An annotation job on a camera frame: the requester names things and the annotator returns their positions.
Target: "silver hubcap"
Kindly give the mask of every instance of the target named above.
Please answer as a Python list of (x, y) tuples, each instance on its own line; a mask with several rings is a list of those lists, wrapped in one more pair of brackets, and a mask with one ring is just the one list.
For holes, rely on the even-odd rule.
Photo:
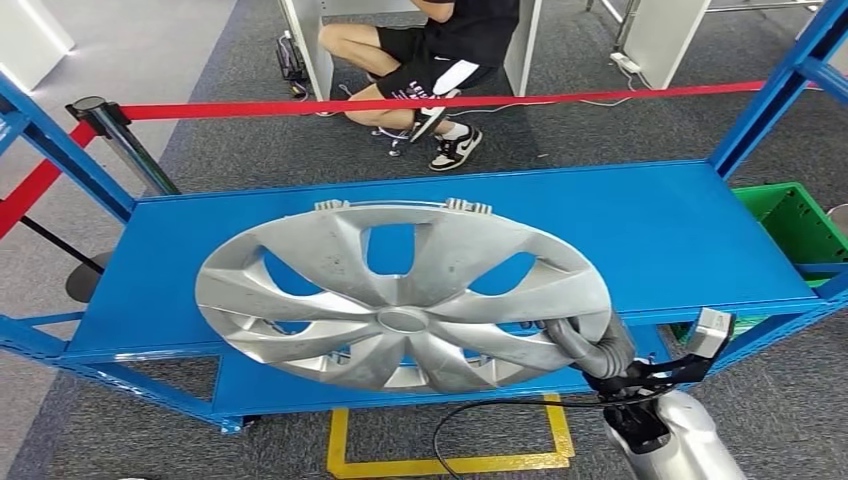
[[(567, 322), (600, 339), (609, 294), (583, 255), (535, 228), (456, 205), (339, 203), (251, 228), (204, 262), (198, 305), (224, 340), (258, 362), (371, 390), (474, 391), (573, 363), (544, 329), (522, 331), (518, 322)], [(369, 232), (396, 224), (413, 225), (412, 267), (374, 273)], [(514, 288), (469, 289), (522, 252), (535, 260)], [(269, 255), (323, 291), (287, 291), (272, 278)]]

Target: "black cable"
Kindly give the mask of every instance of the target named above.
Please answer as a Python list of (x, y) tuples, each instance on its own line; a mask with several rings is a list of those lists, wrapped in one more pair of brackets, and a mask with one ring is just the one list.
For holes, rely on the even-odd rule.
[(46, 228), (44, 228), (40, 223), (38, 223), (35, 220), (27, 217), (26, 215), (21, 217), (20, 222), (23, 225), (25, 225), (26, 227), (28, 227), (30, 230), (32, 230), (33, 232), (41, 235), (48, 242), (59, 247), (62, 251), (64, 251), (68, 255), (79, 260), (83, 265), (94, 270), (96, 273), (103, 275), (104, 269), (103, 269), (102, 266), (98, 265), (94, 260), (90, 259), (88, 256), (86, 256), (84, 253), (80, 252), (76, 248), (72, 247), (68, 242), (62, 240), (61, 238), (59, 238), (56, 234), (54, 234), (50, 230), (47, 230)]
[(442, 452), (439, 451), (439, 432), (442, 430), (442, 427), (445, 426), (448, 420), (455, 417), (457, 414), (464, 412), (465, 410), (469, 410), (477, 407), (485, 407), (486, 405), (544, 405), (549, 407), (563, 407), (563, 408), (605, 408), (605, 407), (616, 407), (616, 406), (624, 406), (624, 405), (635, 405), (637, 403), (643, 403), (650, 400), (653, 400), (657, 397), (665, 395), (666, 393), (674, 390), (675, 385), (666, 385), (648, 395), (626, 398), (622, 400), (608, 400), (602, 402), (554, 402), (551, 400), (534, 400), (534, 399), (517, 399), (517, 400), (482, 400), (480, 402), (469, 403), (466, 405), (459, 406), (448, 413), (442, 420), (436, 425), (436, 429), (433, 431), (433, 453), (436, 455), (436, 460), (442, 465), (442, 467), (450, 474), (451, 478), (455, 480), (462, 480), (462, 476), (460, 476), (456, 470), (448, 465), (447, 460), (445, 459)]

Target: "black shorts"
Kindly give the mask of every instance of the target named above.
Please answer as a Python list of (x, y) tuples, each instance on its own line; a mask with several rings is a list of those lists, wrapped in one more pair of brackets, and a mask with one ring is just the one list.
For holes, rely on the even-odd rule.
[(394, 72), (377, 81), (385, 98), (431, 98), (454, 88), (475, 85), (495, 70), (476, 63), (434, 55), (420, 27), (394, 29), (377, 27), (380, 48), (400, 62)]

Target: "black and white sneaker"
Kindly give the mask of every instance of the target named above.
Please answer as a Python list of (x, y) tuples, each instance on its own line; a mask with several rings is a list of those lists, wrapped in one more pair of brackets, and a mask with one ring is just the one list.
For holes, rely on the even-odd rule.
[(436, 172), (444, 172), (459, 167), (474, 150), (480, 140), (483, 140), (483, 132), (474, 127), (470, 127), (471, 131), (457, 138), (456, 140), (446, 140), (441, 137), (436, 137), (439, 140), (439, 155), (430, 162), (430, 170)]

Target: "green plastic crate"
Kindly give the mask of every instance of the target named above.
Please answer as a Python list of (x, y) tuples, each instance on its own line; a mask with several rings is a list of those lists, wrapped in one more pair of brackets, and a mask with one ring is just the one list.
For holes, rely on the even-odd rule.
[[(800, 183), (779, 183), (733, 190), (751, 214), (766, 229), (792, 263), (848, 262), (848, 239), (831, 223), (822, 208)], [(811, 287), (817, 287), (832, 274), (805, 274)], [(767, 317), (737, 319), (734, 337)], [(683, 340), (691, 324), (673, 327)]]

